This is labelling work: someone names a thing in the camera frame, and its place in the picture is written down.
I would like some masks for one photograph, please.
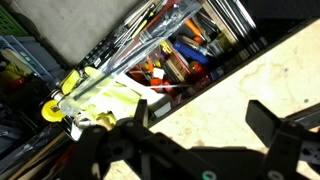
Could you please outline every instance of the orange screwdriver handle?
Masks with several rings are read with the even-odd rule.
[[[197,36],[201,36],[201,31],[196,27],[196,25],[193,24],[193,22],[188,19],[184,22],[184,24],[186,26],[188,26],[188,28],[190,28],[190,30]]]

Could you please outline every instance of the tool drawer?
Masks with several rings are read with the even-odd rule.
[[[77,139],[83,128],[133,117],[152,126],[267,46],[237,0],[145,0],[51,94],[45,119]]]

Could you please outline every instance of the blue handle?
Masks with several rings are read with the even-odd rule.
[[[177,40],[174,45],[173,48],[175,48],[177,51],[179,51],[180,53],[182,53],[183,55],[203,64],[203,65],[209,65],[210,61],[207,57],[205,57],[204,55],[202,55],[199,51],[192,49],[191,47],[189,47],[186,43]]]

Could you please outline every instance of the green object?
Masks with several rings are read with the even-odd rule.
[[[0,5],[0,36],[28,36],[26,30]]]

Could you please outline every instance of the toolbox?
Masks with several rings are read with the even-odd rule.
[[[77,140],[83,128],[133,117],[151,127],[268,46],[239,0],[145,0],[51,93],[42,115]]]

